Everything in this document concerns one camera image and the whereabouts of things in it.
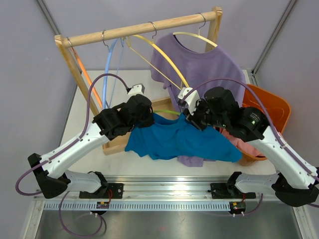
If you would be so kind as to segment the green plastic hanger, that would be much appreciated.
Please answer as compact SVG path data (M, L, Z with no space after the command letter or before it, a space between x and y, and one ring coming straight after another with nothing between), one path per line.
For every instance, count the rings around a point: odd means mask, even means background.
M171 111L171 110L154 110L154 113L163 113L163 114L172 114L172 115L180 115L180 112Z

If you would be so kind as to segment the blue t-shirt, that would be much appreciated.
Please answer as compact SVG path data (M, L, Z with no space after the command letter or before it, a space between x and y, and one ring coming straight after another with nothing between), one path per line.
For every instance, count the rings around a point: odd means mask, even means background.
M200 131L183 114L175 120L156 113L153 117L153 125L131 132L125 152L133 151L140 157L148 155L153 160L196 156L235 163L242 158L241 151L212 127Z

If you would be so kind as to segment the purple t-shirt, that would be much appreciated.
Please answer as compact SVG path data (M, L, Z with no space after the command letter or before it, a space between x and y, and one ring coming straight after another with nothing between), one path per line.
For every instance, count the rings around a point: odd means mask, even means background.
M210 79L210 82L197 89L201 98L209 89L221 86L232 92L238 105L242 105L245 88L232 81L224 81L224 78L246 83L245 76L239 65L220 46L205 53L197 53L183 46L177 37L169 33L156 42L156 45L172 60L191 88L194 88ZM171 97L173 108L180 110L177 105L177 96L180 90L172 83L181 84L181 79L167 60L156 50L153 51L151 63L156 67L150 68L151 78L163 83Z

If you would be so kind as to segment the pink t-shirt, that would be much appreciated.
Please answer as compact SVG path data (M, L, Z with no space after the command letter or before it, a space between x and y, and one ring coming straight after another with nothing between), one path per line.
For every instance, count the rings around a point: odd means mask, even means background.
M226 129L221 131L221 134L226 137L235 147L240 149L241 151L247 153L253 157L264 157L264 155L258 151L256 148L251 146L249 143L244 142L243 140L232 136Z

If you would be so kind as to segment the cream plastic hanger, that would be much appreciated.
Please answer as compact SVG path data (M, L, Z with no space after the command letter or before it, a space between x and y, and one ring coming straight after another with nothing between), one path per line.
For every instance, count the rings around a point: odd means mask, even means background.
M204 19L204 24L202 26L200 26L198 28L198 33L195 34L195 33L191 33L191 32L182 32L182 31L179 31L179 32L173 32L173 35L186 35L186 36L191 36L191 37L194 37L194 38L198 38L206 43L208 43L208 45L212 46L213 48L217 47L217 44L214 43L213 41L209 40L208 38L206 37L203 37L200 35L200 31L201 31L201 28L204 27L206 25L206 17L204 16L204 14L202 13L199 13L199 15L201 15Z

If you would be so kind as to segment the orange plastic hanger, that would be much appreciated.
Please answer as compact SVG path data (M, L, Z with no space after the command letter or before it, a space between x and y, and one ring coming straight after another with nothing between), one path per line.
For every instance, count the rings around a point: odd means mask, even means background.
M92 85L92 80L91 80L91 78L90 78L90 76L89 76L87 70L85 69L85 66L84 66L82 60L80 59L78 53L76 52L76 50L74 49L73 46L71 46L71 50L72 50L72 52L73 52L73 54L74 54L74 56L75 56L75 59L76 59L78 65L79 65L79 67L80 67L82 73L84 74L85 79L87 80L89 86L91 86L91 85ZM95 99L96 99L98 105L100 106L100 108L102 108L102 106L103 106L103 105L102 105L102 100L101 100L101 98L100 98L100 96L99 96L97 90L95 89L95 87L93 87L92 92L93 92L93 94L94 94L94 97L95 97Z

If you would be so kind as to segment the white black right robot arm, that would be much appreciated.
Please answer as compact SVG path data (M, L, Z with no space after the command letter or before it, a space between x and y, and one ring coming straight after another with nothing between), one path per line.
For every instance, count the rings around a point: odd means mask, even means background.
M319 170L284 142L265 107L240 107L231 91L223 87L208 90L202 99L197 90L187 88L179 99L186 102L183 113L197 129L224 128L260 151L277 169L271 175L234 172L226 182L229 196L261 193L275 195L292 207L314 205L319 196Z

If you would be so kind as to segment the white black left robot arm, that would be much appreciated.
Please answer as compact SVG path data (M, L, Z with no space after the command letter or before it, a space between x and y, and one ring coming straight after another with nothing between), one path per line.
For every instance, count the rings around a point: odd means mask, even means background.
M127 102L104 109L86 122L83 132L47 154L32 154L28 162L43 196L52 199L65 192L85 192L103 198L109 188L101 172L78 173L69 170L79 159L113 139L126 135L136 127L154 124L151 101L140 94Z

